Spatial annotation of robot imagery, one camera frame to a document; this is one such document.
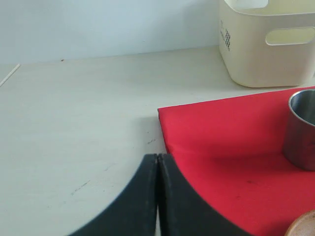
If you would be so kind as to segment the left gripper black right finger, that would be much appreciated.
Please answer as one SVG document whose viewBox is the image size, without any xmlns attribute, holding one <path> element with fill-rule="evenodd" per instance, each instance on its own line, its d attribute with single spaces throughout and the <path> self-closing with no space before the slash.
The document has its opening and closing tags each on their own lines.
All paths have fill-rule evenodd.
<svg viewBox="0 0 315 236">
<path fill-rule="evenodd" d="M 158 155 L 158 213 L 162 236 L 249 236 L 192 188 L 170 154 Z"/>
</svg>

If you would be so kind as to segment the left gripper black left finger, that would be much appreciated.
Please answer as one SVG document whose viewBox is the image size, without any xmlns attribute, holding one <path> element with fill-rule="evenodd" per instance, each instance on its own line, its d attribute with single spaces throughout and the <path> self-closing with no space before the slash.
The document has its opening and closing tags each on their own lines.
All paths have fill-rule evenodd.
<svg viewBox="0 0 315 236">
<path fill-rule="evenodd" d="M 153 236 L 156 232 L 158 155 L 146 154 L 119 196 L 72 236 Z"/>
</svg>

